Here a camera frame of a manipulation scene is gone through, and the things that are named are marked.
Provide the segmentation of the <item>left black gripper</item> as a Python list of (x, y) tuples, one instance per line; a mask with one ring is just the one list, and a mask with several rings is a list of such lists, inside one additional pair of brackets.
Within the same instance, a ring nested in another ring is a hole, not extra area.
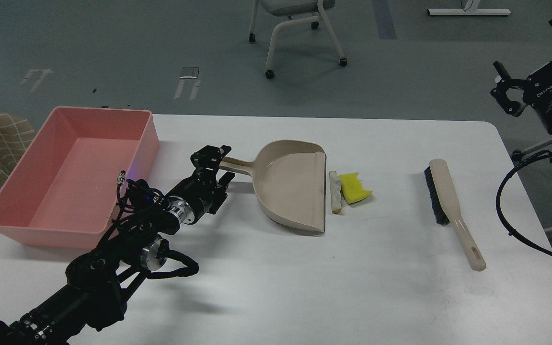
[(216, 176), (221, 161), (231, 150), (230, 146), (205, 146), (191, 155), (193, 174), (166, 195), (167, 211), (180, 223), (192, 225), (206, 213), (216, 214), (228, 198), (228, 186), (236, 175), (228, 171), (219, 180)]

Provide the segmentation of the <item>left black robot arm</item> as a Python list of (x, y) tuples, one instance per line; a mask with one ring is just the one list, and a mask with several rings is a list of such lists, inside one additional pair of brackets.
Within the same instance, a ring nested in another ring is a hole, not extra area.
[(191, 257), (169, 246), (163, 234), (215, 214), (235, 177), (217, 177), (230, 146), (205, 146), (191, 155), (194, 171), (164, 194), (121, 171), (119, 212), (89, 253), (68, 264), (67, 284), (7, 325), (0, 321), (0, 345), (66, 345), (84, 327), (97, 331), (124, 319), (127, 302), (144, 280), (189, 277), (199, 272)]

